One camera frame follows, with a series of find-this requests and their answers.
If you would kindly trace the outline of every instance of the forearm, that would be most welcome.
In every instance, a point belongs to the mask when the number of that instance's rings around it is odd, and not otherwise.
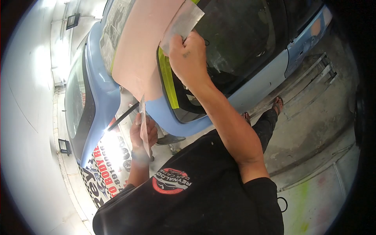
[[[223,144],[238,164],[263,162],[257,134],[212,82],[195,86],[191,92],[205,109]]]
[[[133,152],[138,156],[146,154],[145,150],[142,151],[134,149]],[[149,162],[137,161],[136,159],[132,160],[130,164],[128,183],[133,184],[134,187],[138,187],[149,178]]]

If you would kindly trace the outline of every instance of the tattoo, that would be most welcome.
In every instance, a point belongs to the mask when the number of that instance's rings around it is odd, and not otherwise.
[[[188,56],[190,53],[191,53],[190,51],[184,53],[184,54],[183,54],[183,57],[184,57],[184,58],[187,58],[187,56]]]

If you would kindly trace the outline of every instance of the reynaldo car care logo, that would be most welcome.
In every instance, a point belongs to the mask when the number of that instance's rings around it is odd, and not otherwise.
[[[192,183],[187,173],[172,168],[160,169],[153,176],[153,188],[163,194],[177,194],[186,190]]]

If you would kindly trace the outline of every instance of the green paint stain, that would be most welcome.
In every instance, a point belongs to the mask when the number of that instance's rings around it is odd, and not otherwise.
[[[299,194],[296,198],[296,211],[295,211],[295,220],[296,226],[294,226],[293,231],[295,234],[305,233],[308,230],[309,223],[305,221],[304,214],[306,211],[307,196],[308,196],[308,181],[297,186],[299,189]]]
[[[303,233],[307,232],[309,224],[307,222],[303,222],[301,226],[301,231]]]

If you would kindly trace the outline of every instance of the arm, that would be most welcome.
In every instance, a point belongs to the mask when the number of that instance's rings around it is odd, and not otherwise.
[[[175,74],[201,103],[237,162],[243,183],[269,177],[257,134],[210,80],[203,38],[191,32],[183,44],[181,37],[175,35],[170,42],[169,56]]]
[[[157,127],[155,121],[146,117],[147,132],[149,138],[149,146],[152,147],[158,140]],[[149,161],[150,158],[147,155],[143,146],[143,141],[140,137],[141,128],[141,114],[138,113],[129,131],[130,140],[132,142],[132,152],[137,155],[135,159],[132,159],[130,165],[130,173],[128,178],[128,184],[133,184],[134,187],[140,186],[147,181],[149,176]]]

